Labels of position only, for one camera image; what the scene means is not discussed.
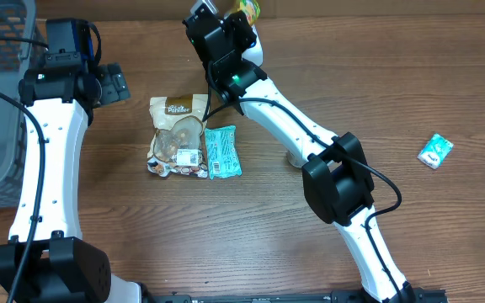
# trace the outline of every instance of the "white and teal packet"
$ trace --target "white and teal packet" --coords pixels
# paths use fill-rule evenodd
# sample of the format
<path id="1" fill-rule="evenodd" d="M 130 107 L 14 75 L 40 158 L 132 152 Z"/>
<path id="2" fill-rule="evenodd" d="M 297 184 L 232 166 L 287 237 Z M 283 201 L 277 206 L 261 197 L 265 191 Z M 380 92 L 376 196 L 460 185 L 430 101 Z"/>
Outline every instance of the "white and teal packet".
<path id="1" fill-rule="evenodd" d="M 243 174 L 235 150 L 235 126 L 216 130 L 205 129 L 205 145 L 209 162 L 209 176 L 229 178 Z"/>
<path id="2" fill-rule="evenodd" d="M 454 144 L 439 134 L 435 134 L 418 154 L 418 159 L 433 169 L 437 169 L 452 150 Z"/>

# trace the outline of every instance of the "wooden table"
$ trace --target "wooden table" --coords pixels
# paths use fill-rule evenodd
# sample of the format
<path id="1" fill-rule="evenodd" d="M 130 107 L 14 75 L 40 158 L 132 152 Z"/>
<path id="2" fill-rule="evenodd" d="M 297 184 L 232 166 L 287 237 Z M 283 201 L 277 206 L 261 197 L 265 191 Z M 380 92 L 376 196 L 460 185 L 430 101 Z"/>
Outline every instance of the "wooden table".
<path id="1" fill-rule="evenodd" d="M 84 240 L 108 253 L 114 273 L 154 294 L 358 289 L 344 241 L 307 206 L 285 148 L 234 110 L 209 127 L 237 126 L 240 178 L 147 171 L 149 98 L 204 93 L 204 71 L 180 22 L 98 27 L 103 62 L 121 64 L 132 99 L 95 111 L 79 209 Z M 453 303 L 485 302 L 485 15 L 277 19 L 258 29 L 264 70 L 284 95 L 320 125 L 358 136 L 402 190 L 402 207 L 379 222 L 409 281 L 447 289 Z M 435 132 L 455 143 L 436 171 L 416 158 Z M 377 180 L 373 195 L 378 209 L 394 198 Z M 0 210 L 0 244 L 14 214 Z"/>

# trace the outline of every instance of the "blue-gray basket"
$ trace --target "blue-gray basket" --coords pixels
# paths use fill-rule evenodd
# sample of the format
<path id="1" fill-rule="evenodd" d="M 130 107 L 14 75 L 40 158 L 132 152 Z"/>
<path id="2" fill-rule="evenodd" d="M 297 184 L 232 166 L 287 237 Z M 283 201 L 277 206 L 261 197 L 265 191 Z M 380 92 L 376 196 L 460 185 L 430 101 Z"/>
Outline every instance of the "blue-gray basket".
<path id="1" fill-rule="evenodd" d="M 0 36 L 42 40 L 34 0 L 0 0 Z M 19 98 L 18 83 L 44 50 L 25 42 L 0 41 L 0 92 Z M 0 207 L 19 203 L 25 161 L 24 116 L 0 99 Z"/>

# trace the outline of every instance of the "teal packet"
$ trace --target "teal packet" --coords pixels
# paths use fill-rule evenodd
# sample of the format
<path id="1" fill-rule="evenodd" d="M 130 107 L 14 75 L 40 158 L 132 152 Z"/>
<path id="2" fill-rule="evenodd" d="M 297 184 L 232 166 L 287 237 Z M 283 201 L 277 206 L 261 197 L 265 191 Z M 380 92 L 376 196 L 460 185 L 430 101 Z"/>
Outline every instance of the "teal packet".
<path id="1" fill-rule="evenodd" d="M 418 159 L 433 169 L 437 169 L 452 151 L 454 144 L 439 134 L 435 134 L 418 154 Z"/>
<path id="2" fill-rule="evenodd" d="M 216 130 L 205 129 L 205 145 L 209 161 L 209 176 L 229 178 L 243 174 L 235 151 L 235 126 Z"/>

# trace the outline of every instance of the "barcode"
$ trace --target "barcode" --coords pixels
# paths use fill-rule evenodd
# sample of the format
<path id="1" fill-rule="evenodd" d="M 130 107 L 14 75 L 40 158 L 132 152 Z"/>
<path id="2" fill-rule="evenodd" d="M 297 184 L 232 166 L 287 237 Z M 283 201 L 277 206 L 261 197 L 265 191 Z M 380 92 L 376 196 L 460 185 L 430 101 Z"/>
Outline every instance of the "barcode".
<path id="1" fill-rule="evenodd" d="M 190 164 L 195 166 L 198 165 L 198 155 L 196 154 L 190 155 Z"/>
<path id="2" fill-rule="evenodd" d="M 220 163 L 219 162 L 213 162 L 212 163 L 212 172 L 213 173 L 220 173 Z"/>

